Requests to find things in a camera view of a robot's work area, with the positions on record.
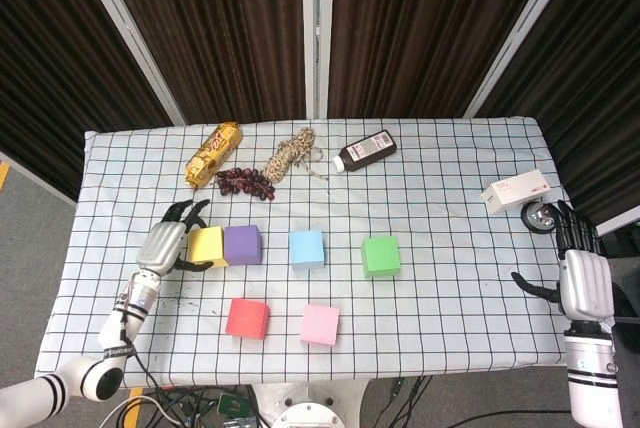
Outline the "green foam cube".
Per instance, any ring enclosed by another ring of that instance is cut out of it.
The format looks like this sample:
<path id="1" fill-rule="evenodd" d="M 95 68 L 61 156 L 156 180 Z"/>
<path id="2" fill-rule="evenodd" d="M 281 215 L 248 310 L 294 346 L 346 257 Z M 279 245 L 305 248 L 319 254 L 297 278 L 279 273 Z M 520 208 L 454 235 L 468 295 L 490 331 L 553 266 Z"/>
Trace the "green foam cube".
<path id="1" fill-rule="evenodd" d="M 361 257 L 366 278 L 395 276 L 401 269 L 399 248 L 394 236 L 366 238 L 361 245 Z"/>

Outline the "green circuit board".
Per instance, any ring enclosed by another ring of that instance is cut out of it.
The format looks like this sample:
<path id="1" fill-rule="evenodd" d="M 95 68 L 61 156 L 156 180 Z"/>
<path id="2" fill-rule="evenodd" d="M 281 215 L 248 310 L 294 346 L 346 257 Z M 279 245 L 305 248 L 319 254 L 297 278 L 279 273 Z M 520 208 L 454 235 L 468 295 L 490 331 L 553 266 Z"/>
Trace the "green circuit board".
<path id="1" fill-rule="evenodd" d="M 217 413 L 228 418 L 245 418 L 252 413 L 249 401 L 237 394 L 222 393 L 217 405 Z"/>

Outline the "white partition frame post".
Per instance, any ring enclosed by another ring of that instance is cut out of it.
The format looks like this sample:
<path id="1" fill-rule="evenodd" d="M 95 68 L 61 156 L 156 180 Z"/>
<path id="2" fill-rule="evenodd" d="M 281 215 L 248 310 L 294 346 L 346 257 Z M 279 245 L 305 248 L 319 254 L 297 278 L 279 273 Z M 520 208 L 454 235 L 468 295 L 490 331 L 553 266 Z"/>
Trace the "white partition frame post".
<path id="1" fill-rule="evenodd" d="M 302 0 L 306 118 L 328 118 L 333 0 Z"/>
<path id="2" fill-rule="evenodd" d="M 478 89 L 471 98 L 463 117 L 475 117 L 494 91 L 522 44 L 551 0 L 527 0 L 515 24 L 496 54 Z"/>
<path id="3" fill-rule="evenodd" d="M 175 126 L 185 126 L 186 120 L 179 105 L 125 0 L 100 0 L 100 2 L 170 121 Z"/>

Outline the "red foam cube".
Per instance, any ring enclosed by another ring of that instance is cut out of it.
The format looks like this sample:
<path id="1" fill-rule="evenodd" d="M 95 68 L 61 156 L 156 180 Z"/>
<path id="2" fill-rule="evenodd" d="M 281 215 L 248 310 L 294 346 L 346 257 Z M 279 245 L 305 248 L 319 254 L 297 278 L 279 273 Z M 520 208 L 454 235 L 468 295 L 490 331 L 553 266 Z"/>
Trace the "red foam cube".
<path id="1" fill-rule="evenodd" d="M 266 303 L 234 298 L 231 300 L 225 333 L 262 340 L 266 336 L 270 310 Z"/>

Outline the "dark red grape bunch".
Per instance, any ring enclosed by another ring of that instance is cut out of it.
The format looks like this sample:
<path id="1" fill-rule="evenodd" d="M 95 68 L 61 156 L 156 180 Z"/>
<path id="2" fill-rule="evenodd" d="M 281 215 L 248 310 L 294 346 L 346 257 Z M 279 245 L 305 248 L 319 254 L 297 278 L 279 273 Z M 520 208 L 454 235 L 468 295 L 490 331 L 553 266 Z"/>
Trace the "dark red grape bunch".
<path id="1" fill-rule="evenodd" d="M 235 167 L 218 171 L 214 182 L 222 196 L 244 193 L 261 201 L 275 199 L 275 187 L 257 169 Z"/>

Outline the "light blue foam cube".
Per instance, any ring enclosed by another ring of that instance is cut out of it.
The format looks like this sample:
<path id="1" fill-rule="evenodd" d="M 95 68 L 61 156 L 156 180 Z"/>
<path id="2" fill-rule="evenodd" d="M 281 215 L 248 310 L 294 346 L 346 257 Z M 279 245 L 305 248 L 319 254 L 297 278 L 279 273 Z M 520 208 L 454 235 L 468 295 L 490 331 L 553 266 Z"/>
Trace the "light blue foam cube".
<path id="1" fill-rule="evenodd" d="M 289 234 L 290 264 L 294 270 L 322 268 L 325 264 L 323 234 L 319 230 Z"/>

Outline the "dark brown curtain panel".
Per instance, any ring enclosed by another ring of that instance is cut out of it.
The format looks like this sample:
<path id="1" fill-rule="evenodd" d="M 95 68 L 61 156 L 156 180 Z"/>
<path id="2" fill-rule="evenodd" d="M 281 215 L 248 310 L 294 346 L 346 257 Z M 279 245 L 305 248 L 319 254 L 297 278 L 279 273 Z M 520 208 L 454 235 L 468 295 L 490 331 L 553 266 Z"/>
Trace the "dark brown curtain panel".
<path id="1" fill-rule="evenodd" d="M 124 0 L 189 124 L 302 119 L 302 0 Z"/>
<path id="2" fill-rule="evenodd" d="M 0 0 L 0 152 L 76 199 L 86 132 L 170 123 L 101 0 Z"/>
<path id="3" fill-rule="evenodd" d="M 460 118 L 528 0 L 333 0 L 331 118 Z"/>
<path id="4" fill-rule="evenodd" d="M 640 0 L 550 0 L 479 116 L 532 117 L 573 206 L 640 205 Z"/>

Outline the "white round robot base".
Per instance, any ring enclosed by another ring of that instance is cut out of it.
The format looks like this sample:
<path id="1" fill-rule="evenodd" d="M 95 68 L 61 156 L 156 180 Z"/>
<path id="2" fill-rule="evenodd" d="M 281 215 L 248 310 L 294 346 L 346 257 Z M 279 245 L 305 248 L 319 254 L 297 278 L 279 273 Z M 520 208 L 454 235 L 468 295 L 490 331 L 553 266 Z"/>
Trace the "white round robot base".
<path id="1" fill-rule="evenodd" d="M 368 380 L 268 383 L 252 386 L 271 428 L 360 428 Z"/>

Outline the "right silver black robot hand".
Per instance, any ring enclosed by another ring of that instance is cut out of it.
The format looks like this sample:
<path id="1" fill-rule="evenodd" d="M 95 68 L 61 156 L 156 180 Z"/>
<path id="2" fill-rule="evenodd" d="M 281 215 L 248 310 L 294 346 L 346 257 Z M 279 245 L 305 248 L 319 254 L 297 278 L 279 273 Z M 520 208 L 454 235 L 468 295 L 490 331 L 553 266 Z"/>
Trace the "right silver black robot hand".
<path id="1" fill-rule="evenodd" d="M 595 225 L 565 201 L 546 203 L 555 220 L 559 279 L 555 288 L 536 286 L 513 272 L 524 292 L 558 305 L 570 321 L 602 322 L 614 315 L 611 271 Z"/>

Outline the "purple foam cube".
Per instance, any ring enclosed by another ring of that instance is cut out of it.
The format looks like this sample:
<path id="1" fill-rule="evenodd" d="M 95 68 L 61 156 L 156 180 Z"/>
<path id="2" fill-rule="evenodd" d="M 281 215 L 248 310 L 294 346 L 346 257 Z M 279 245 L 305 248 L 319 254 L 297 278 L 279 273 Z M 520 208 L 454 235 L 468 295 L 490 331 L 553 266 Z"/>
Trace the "purple foam cube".
<path id="1" fill-rule="evenodd" d="M 259 265 L 262 237 L 256 225 L 229 226 L 224 230 L 224 259 L 230 266 Z"/>

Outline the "yellow foam cube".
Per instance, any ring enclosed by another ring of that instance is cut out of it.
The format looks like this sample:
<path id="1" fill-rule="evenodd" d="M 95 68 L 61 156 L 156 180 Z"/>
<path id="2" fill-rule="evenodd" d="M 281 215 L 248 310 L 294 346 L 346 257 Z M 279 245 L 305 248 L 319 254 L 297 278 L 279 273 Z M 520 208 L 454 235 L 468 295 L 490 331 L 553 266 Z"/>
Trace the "yellow foam cube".
<path id="1" fill-rule="evenodd" d="M 213 267 L 227 267 L 224 257 L 224 229 L 220 226 L 200 228 L 188 235 L 187 260 L 195 264 L 211 262 Z"/>

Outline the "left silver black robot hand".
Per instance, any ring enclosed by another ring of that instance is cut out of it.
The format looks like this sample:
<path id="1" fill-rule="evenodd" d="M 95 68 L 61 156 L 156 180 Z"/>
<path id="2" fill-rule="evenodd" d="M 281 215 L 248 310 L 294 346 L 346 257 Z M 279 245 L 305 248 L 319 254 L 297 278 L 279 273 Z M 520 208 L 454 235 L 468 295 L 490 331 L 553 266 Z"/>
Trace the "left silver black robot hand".
<path id="1" fill-rule="evenodd" d="M 199 273 L 211 268 L 214 265 L 211 261 L 191 262 L 180 258 L 182 240 L 193 226 L 207 227 L 200 211 L 209 203 L 208 199 L 197 203 L 189 199 L 172 204 L 161 221 L 151 228 L 138 252 L 136 261 L 140 269 L 163 277 L 172 270 Z"/>

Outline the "brown bottle white cap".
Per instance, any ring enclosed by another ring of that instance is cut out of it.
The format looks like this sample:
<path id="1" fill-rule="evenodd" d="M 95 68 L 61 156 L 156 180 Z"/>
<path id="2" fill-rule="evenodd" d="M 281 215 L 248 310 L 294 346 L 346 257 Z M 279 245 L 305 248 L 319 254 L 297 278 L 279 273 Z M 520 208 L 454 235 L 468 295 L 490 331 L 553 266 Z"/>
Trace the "brown bottle white cap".
<path id="1" fill-rule="evenodd" d="M 395 153 L 397 144 L 387 130 L 381 130 L 343 147 L 333 158 L 338 173 L 353 172 Z"/>

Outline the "white carton box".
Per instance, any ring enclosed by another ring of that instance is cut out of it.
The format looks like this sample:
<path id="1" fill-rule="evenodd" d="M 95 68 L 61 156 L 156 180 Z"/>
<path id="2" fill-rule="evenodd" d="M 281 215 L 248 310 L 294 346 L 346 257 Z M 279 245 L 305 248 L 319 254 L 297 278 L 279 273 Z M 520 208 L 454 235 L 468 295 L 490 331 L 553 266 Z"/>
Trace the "white carton box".
<path id="1" fill-rule="evenodd" d="M 495 214 L 532 201 L 549 190 L 549 183 L 543 174 L 535 169 L 491 183 L 481 193 L 481 198 L 487 212 Z"/>

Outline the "pink foam cube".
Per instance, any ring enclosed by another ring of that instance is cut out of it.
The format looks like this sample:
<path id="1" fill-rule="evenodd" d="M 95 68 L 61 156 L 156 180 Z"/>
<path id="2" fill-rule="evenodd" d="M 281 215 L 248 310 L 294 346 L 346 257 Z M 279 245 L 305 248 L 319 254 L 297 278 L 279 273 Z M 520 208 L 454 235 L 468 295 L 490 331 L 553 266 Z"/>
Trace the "pink foam cube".
<path id="1" fill-rule="evenodd" d="M 304 308 L 300 339 L 304 343 L 334 346 L 339 324 L 338 308 L 309 304 Z"/>

